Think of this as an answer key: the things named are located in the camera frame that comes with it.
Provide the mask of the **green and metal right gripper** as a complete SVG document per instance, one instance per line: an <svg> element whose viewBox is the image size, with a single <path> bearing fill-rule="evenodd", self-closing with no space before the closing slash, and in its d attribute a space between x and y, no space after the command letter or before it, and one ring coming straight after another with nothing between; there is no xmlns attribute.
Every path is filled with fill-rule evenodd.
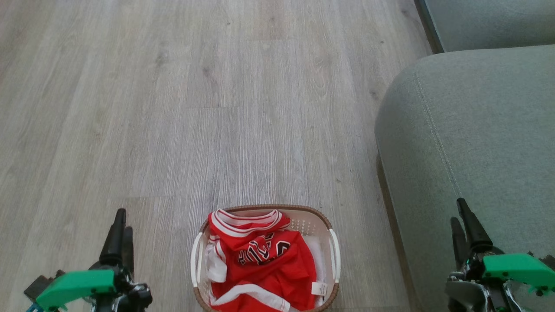
<svg viewBox="0 0 555 312"><path fill-rule="evenodd" d="M532 312L519 304L513 289L528 286L539 297L555 294L555 257L496 253L493 242L464 198L451 217L456 269L445 283L449 312Z"/></svg>

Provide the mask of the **green and metal left gripper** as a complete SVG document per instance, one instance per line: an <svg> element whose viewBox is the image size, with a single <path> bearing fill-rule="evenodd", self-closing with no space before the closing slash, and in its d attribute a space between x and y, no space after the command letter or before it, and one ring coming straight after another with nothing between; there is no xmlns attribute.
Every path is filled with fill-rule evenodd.
<svg viewBox="0 0 555 312"><path fill-rule="evenodd" d="M91 312L147 312L153 302L150 287L133 281L133 228L126 227L126 210L117 210L99 263L89 270L69 271L38 296L35 312L68 312L67 304L82 299Z"/></svg>

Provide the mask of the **white laundry basket brown rim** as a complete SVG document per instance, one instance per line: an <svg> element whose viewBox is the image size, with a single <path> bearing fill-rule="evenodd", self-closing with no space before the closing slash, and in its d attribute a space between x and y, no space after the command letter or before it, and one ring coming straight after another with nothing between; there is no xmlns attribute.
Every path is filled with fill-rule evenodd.
<svg viewBox="0 0 555 312"><path fill-rule="evenodd" d="M273 210L281 211L291 219L288 229L299 231L304 237L314 237L318 240L322 255L318 257L323 264L325 279L323 281L325 294L323 302L315 308L305 312L325 312L331 307L340 288L341 253L338 237L327 217L320 211L291 204L258 204L226 208L225 211L240 217L265 215ZM193 243L190 257L190 274L196 300L203 312L217 312L209 306L210 284L206 276L206 265L203 253L208 245L210 229L208 221L204 221Z"/></svg>

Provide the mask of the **red garment white striped collar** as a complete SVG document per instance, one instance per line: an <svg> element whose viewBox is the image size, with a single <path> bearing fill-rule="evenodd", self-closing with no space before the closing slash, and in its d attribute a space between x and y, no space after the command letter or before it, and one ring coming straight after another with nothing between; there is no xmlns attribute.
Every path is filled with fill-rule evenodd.
<svg viewBox="0 0 555 312"><path fill-rule="evenodd" d="M254 217L224 210L210 213L206 260L212 308L221 312L289 312L291 304L282 297L261 286L228 278L228 263L234 251L260 234L286 231L289 223L290 219L277 210Z"/></svg>

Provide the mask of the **red jersey with black lettering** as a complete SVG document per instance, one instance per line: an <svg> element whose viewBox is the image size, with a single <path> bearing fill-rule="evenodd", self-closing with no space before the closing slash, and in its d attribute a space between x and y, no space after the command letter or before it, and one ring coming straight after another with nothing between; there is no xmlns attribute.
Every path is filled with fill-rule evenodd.
<svg viewBox="0 0 555 312"><path fill-rule="evenodd" d="M298 231L260 234L232 253L228 278L249 282L276 294L300 311L312 310L317 281L313 255Z"/></svg>

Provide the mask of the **grey sofa seat cushion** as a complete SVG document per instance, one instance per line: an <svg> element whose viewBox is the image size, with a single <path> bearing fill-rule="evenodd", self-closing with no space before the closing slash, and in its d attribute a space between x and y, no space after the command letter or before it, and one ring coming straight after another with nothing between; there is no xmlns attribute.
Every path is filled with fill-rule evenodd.
<svg viewBox="0 0 555 312"><path fill-rule="evenodd" d="M423 58L375 134L422 312L448 312L458 198L504 252L555 256L555 44Z"/></svg>
<svg viewBox="0 0 555 312"><path fill-rule="evenodd" d="M415 0L442 52L555 44L555 0Z"/></svg>

